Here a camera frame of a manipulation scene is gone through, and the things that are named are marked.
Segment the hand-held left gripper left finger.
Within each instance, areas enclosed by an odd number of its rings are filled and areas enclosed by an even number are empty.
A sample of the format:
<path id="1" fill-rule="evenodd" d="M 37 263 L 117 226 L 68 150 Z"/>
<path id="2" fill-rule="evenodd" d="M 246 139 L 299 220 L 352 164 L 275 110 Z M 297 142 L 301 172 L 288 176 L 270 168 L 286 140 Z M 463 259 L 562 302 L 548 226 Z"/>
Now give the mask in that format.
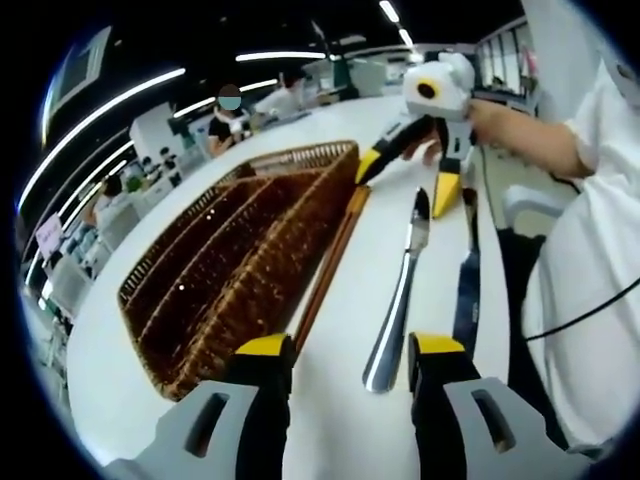
<path id="1" fill-rule="evenodd" d="M 137 457 L 112 461 L 108 479 L 280 479 L 290 425 L 295 347 L 285 333 L 253 339 L 220 381 L 201 382 L 158 421 Z"/>

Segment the person's right hand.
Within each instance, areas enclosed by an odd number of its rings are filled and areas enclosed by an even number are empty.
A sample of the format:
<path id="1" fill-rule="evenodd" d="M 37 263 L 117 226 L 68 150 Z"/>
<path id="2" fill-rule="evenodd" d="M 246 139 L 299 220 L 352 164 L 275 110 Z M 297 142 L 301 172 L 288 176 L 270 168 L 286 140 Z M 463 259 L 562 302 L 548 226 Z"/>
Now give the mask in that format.
<path id="1" fill-rule="evenodd" d="M 504 105 L 482 99 L 472 99 L 467 111 L 467 119 L 476 133 L 477 140 L 480 143 L 494 143 L 496 134 L 493 132 L 493 127 L 496 125 L 499 115 L 508 112 L 509 109 Z M 439 161 L 446 151 L 443 137 L 436 128 L 432 128 L 422 139 L 412 142 L 401 154 L 401 159 L 404 161 L 412 160 L 420 148 L 423 149 L 421 161 L 425 166 L 431 166 L 435 161 Z"/>

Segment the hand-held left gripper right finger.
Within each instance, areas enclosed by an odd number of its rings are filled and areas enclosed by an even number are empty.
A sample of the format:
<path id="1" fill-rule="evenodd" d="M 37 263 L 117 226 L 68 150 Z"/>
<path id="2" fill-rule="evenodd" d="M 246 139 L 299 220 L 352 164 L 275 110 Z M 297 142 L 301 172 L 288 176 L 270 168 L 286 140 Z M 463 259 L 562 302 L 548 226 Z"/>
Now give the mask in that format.
<path id="1" fill-rule="evenodd" d="M 544 417 L 456 340 L 409 336 L 411 418 L 423 479 L 578 479 L 593 460 L 564 450 Z"/>

